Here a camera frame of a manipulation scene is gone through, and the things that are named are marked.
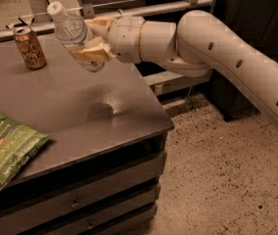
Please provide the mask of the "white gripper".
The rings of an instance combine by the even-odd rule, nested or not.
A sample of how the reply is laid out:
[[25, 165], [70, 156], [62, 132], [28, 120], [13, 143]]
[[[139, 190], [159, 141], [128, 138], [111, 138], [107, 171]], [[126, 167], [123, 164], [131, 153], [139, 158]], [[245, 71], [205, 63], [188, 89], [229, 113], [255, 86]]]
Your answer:
[[102, 17], [85, 20], [95, 36], [82, 45], [71, 47], [69, 52], [78, 61], [104, 63], [113, 57], [123, 63], [138, 64], [140, 58], [140, 33], [145, 20], [143, 17]]

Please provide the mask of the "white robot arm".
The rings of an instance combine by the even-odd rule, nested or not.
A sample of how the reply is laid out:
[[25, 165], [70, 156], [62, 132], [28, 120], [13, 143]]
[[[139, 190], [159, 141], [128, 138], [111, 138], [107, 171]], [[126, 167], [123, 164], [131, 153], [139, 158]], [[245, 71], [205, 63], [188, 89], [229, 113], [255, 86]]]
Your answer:
[[278, 63], [212, 14], [190, 11], [178, 23], [122, 17], [100, 18], [88, 25], [99, 36], [72, 52], [78, 60], [145, 61], [189, 77], [216, 70], [278, 128]]

